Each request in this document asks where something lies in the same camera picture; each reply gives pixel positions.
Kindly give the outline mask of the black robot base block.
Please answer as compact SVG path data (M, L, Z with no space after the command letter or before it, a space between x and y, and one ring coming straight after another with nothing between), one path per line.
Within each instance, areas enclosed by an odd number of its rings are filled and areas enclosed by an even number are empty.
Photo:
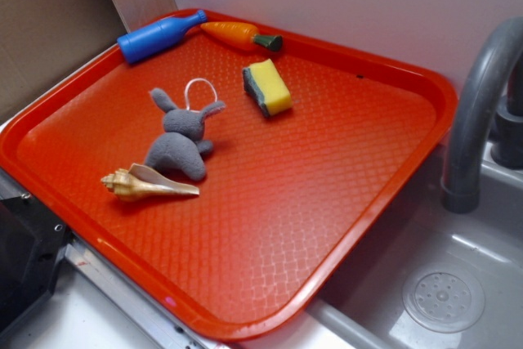
M67 225L1 171L1 340L54 294Z

